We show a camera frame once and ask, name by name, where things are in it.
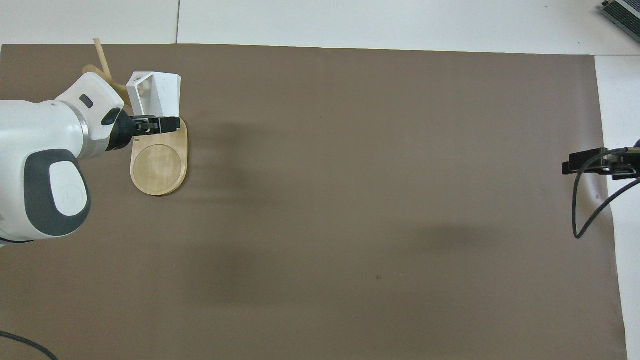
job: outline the black vent grille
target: black vent grille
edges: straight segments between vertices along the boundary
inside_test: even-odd
[[[640,12],[640,1],[639,0],[625,0],[625,3],[631,5],[631,7],[636,9],[637,12]]]
[[[602,9],[602,15],[611,20],[611,22],[628,33],[636,41],[640,42],[640,19],[617,1],[613,1],[605,6],[605,8]]]

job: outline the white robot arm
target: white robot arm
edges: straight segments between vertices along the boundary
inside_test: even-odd
[[[180,77],[163,75],[177,79],[173,102],[179,101]],[[180,127],[179,103],[167,104],[175,116],[155,117],[141,105],[159,98],[135,94],[132,118],[111,86],[88,72],[53,101],[0,101],[0,247],[68,235],[82,225],[91,197],[77,159]]]

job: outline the black cord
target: black cord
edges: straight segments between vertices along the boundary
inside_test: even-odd
[[[49,359],[51,360],[58,360],[58,358],[51,353],[51,351],[47,350],[47,348],[45,348],[42,345],[36,344],[33,341],[29,340],[29,339],[25,339],[22,336],[17,336],[14,334],[11,334],[9,332],[4,332],[4,331],[0,331],[0,336],[3,338],[7,338],[7,339],[11,339],[13,341],[18,341],[19,343],[23,343],[25,345],[28,345],[38,351],[40,351],[41,353],[45,354]]]
[[[573,223],[573,236],[576,239],[579,239],[579,238],[582,237],[582,235],[584,235],[584,233],[587,231],[587,229],[589,228],[591,223],[595,220],[595,218],[600,214],[600,212],[602,212],[602,210],[604,210],[604,208],[606,208],[607,205],[609,205],[613,200],[615,200],[615,198],[617,198],[618,196],[622,195],[622,193],[624,193],[625,191],[631,189],[635,185],[640,184],[640,180],[636,180],[636,181],[634,181],[632,183],[627,184],[625,187],[623,187],[622,189],[618,190],[613,195],[611,195],[607,200],[605,200],[602,203],[602,205],[600,205],[598,207],[598,209],[596,209],[596,211],[593,212],[593,214],[591,214],[591,216],[589,217],[589,220],[587,220],[587,222],[584,224],[584,226],[582,227],[582,229],[578,233],[577,225],[575,223],[575,217],[576,217],[575,213],[576,213],[576,203],[578,201],[578,184],[580,183],[580,178],[582,177],[584,172],[587,170],[587,168],[590,167],[594,162],[604,158],[605,156],[624,154],[627,151],[628,151],[628,149],[626,147],[623,147],[623,148],[620,148],[620,149],[613,149],[613,150],[601,152],[600,154],[597,154],[596,156],[593,156],[591,159],[587,160],[587,162],[585,162],[583,164],[583,166],[580,167],[580,170],[578,170],[578,173],[575,176],[575,182],[573,183],[573,204],[572,204],[572,208],[571,208],[571,216],[572,216],[572,223]]]

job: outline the wooden coaster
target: wooden coaster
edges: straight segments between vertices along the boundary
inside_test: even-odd
[[[168,195],[187,175],[188,132],[184,120],[174,133],[137,136],[131,152],[131,179],[140,191]]]

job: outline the white floor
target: white floor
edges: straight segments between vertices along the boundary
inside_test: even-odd
[[[640,139],[640,45],[599,0],[39,0],[0,3],[0,44],[250,44],[592,54],[605,146]],[[609,181],[610,192],[624,183]],[[630,360],[640,360],[640,189],[612,205]]]

